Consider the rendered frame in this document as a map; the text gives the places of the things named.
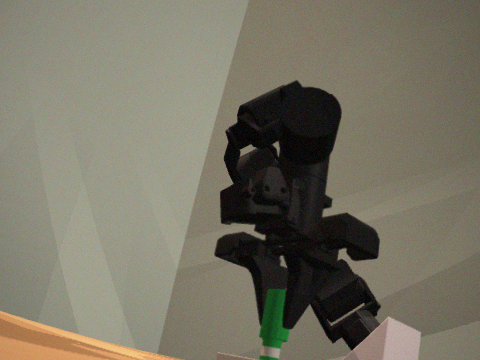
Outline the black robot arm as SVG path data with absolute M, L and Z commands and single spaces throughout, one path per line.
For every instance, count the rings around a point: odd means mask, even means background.
M 284 213 L 282 222 L 296 225 L 299 186 L 295 178 L 285 181 L 282 174 L 312 175 L 327 187 L 341 105 L 333 94 L 302 87 L 295 80 L 240 105 L 237 117 L 238 122 L 225 131 L 224 162 L 234 184 L 220 191 L 221 223 L 255 225 L 255 232 L 266 235 L 260 232 L 263 224 Z M 277 141 L 279 158 L 273 145 Z M 240 157 L 240 149 L 250 144 L 256 149 Z M 375 316 L 381 306 L 366 281 L 343 259 L 338 263 L 341 270 L 332 274 L 310 305 L 330 341 L 342 337 L 352 351 L 380 325 Z

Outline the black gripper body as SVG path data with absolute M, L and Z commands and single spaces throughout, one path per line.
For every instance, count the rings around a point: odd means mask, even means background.
M 323 210 L 332 206 L 332 199 L 326 195 L 322 180 L 304 173 L 282 175 L 285 181 L 295 178 L 299 186 L 298 223 L 283 223 L 282 213 L 282 217 L 263 224 L 260 232 L 266 234 L 266 239 L 245 232 L 224 235 L 217 239 L 215 257 L 244 268 L 237 256 L 253 254 L 280 265 L 282 251 L 294 249 L 313 251 L 335 262 L 339 250 L 345 248 L 355 262 L 379 257 L 380 240 L 374 228 L 347 212 L 323 217 Z

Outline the beige block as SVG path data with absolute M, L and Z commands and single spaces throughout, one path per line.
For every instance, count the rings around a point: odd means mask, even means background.
M 232 355 L 217 352 L 216 360 L 255 360 L 255 359 L 250 359 L 242 356 L 232 356 Z

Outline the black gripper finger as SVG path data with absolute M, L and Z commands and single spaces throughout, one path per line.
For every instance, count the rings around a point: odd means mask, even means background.
M 253 254 L 240 255 L 237 256 L 237 259 L 239 263 L 246 266 L 252 275 L 256 292 L 259 324 L 261 325 L 267 290 L 279 289 L 286 291 L 288 268 L 279 264 L 274 264 Z
M 283 328 L 292 329 L 317 293 L 341 264 L 313 251 L 282 251 L 288 268 L 288 281 L 283 306 Z

